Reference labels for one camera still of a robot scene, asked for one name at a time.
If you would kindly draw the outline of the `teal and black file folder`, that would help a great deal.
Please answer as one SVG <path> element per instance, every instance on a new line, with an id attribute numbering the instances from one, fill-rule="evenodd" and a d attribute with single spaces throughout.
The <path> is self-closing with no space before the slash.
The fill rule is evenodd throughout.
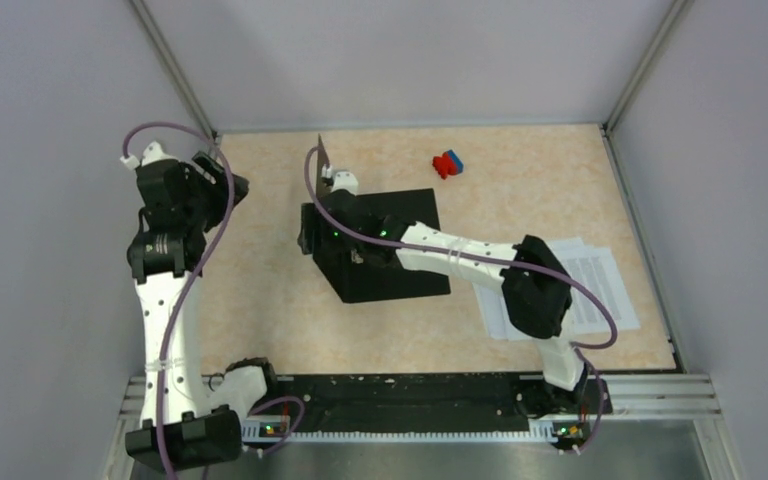
<path id="1" fill-rule="evenodd" d="M 391 244 L 422 223 L 438 229 L 431 188 L 358 194 L 346 170 L 333 170 L 321 138 L 310 150 L 316 177 L 314 203 L 301 207 L 297 243 L 346 304 L 442 296 L 451 293 L 447 276 L 405 269 Z"/>

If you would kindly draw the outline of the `white printed paper stack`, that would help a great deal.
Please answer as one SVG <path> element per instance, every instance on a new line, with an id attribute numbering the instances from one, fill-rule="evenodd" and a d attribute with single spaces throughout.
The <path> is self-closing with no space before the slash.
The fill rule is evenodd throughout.
<path id="1" fill-rule="evenodd" d="M 609 310 L 619 332 L 641 328 L 610 248 L 588 245 L 580 237 L 551 240 L 548 246 L 568 275 L 586 287 Z M 510 323 L 500 295 L 478 284 L 473 286 L 473 290 L 486 332 L 492 339 L 528 339 Z M 607 321 L 592 301 L 576 288 L 571 288 L 570 293 L 572 303 L 564 317 L 563 332 L 570 335 L 609 333 Z"/>

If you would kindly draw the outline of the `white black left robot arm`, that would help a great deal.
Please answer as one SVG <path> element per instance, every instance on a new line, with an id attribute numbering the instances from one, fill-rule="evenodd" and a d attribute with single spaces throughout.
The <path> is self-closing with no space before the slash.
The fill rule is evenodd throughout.
<path id="1" fill-rule="evenodd" d="M 201 372 L 203 270 L 248 182 L 206 153 L 185 162 L 157 141 L 122 161 L 135 173 L 143 201 L 127 262 L 142 310 L 146 375 L 140 424 L 125 446 L 137 463 L 173 479 L 237 459 L 243 420 L 280 401 L 264 357 L 230 365 L 216 390 Z"/>

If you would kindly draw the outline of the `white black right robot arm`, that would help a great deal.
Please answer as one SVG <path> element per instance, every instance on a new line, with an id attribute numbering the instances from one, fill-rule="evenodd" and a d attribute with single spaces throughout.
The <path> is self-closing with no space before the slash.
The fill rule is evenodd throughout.
<path id="1" fill-rule="evenodd" d="M 492 243 L 442 232 L 338 190 L 303 205 L 298 244 L 315 259 L 378 271 L 459 278 L 499 296 L 508 323 L 535 341 L 549 404 L 572 412 L 587 397 L 586 368 L 564 336 L 572 305 L 567 271 L 547 243 L 526 235 Z"/>

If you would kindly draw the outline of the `red and blue toy block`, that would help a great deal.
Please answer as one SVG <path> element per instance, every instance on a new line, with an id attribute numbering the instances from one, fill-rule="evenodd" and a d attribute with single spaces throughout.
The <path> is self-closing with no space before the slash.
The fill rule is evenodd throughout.
<path id="1" fill-rule="evenodd" d="M 447 150 L 435 156 L 431 165 L 441 179 L 460 175 L 464 171 L 463 162 L 453 150 Z"/>

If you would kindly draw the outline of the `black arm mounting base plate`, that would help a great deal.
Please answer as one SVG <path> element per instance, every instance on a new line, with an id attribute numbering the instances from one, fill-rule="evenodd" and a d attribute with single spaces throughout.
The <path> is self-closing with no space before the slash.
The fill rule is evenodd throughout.
<path id="1" fill-rule="evenodd" d="M 573 391 L 523 373 L 295 375 L 274 380 L 255 405 L 310 434 L 481 434 L 525 432 L 552 415 L 575 424 L 613 405 L 605 381 Z"/>

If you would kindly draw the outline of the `aluminium front frame rail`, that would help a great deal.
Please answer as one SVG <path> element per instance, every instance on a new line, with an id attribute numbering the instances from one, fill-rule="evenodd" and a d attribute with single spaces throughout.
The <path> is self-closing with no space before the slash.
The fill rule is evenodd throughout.
<path id="1" fill-rule="evenodd" d="M 296 375 L 303 406 L 276 452 L 186 472 L 189 479 L 741 479 L 712 381 L 607 373 L 575 410 L 532 372 Z"/>

